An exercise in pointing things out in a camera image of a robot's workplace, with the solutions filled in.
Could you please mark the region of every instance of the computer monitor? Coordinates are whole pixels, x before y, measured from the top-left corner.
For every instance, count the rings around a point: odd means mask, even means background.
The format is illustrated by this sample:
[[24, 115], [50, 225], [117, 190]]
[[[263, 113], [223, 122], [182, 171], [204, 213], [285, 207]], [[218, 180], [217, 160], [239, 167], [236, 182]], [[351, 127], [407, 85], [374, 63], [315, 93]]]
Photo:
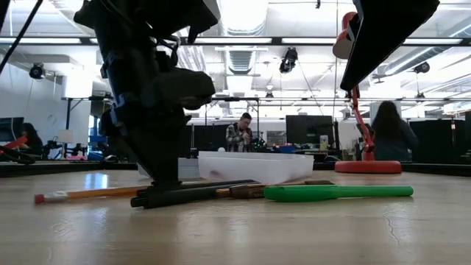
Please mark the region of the computer monitor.
[[21, 137], [24, 118], [0, 118], [0, 142], [11, 142]]
[[320, 136], [327, 135], [333, 144], [332, 116], [286, 116], [286, 140], [290, 144], [320, 144]]

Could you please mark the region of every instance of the woman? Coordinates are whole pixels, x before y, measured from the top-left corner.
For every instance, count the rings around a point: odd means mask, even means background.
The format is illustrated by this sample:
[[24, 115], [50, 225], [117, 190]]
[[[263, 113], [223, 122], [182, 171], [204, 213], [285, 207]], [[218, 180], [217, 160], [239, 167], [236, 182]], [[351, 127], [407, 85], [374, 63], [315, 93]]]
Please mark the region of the woman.
[[395, 103], [381, 103], [372, 128], [375, 131], [376, 160], [411, 160], [409, 150], [415, 149], [419, 141], [409, 125], [400, 118]]
[[23, 136], [25, 136], [28, 141], [20, 146], [25, 153], [33, 155], [42, 155], [43, 154], [43, 142], [38, 136], [38, 132], [35, 127], [30, 123], [23, 123]]

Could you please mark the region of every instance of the man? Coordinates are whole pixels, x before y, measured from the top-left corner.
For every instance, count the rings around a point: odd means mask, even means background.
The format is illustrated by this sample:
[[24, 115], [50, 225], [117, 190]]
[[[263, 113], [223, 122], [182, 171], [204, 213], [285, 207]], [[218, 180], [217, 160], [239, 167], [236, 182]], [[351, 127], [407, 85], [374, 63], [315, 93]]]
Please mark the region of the man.
[[242, 114], [239, 122], [229, 125], [226, 130], [228, 152], [250, 152], [252, 148], [252, 130], [249, 128], [252, 117]]

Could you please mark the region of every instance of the person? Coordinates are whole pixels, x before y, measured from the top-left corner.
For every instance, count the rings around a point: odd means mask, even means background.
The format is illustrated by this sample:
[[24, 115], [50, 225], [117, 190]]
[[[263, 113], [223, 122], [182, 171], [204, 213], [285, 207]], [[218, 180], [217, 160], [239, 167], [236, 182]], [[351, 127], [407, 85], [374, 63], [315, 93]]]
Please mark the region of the person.
[[252, 130], [249, 128], [252, 117], [248, 113], [242, 114], [241, 119], [226, 129], [228, 152], [250, 152], [252, 147]]
[[376, 160], [411, 161], [409, 150], [414, 150], [419, 140], [409, 125], [400, 118], [395, 103], [381, 103], [372, 129], [375, 131]]
[[43, 142], [38, 136], [38, 131], [29, 122], [23, 123], [23, 136], [28, 139], [25, 144], [20, 146], [22, 152], [32, 155], [43, 154]]

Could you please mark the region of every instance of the plaid shirt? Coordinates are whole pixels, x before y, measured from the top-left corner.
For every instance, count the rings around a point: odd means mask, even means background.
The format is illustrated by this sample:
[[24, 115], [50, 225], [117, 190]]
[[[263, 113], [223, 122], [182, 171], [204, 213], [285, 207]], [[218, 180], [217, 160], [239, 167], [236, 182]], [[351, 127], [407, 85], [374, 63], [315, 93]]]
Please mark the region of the plaid shirt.
[[[226, 129], [227, 151], [228, 152], [250, 152], [252, 146], [252, 130], [246, 128], [245, 131], [236, 130], [237, 123], [231, 124]], [[248, 142], [242, 137], [247, 133], [250, 138]]]

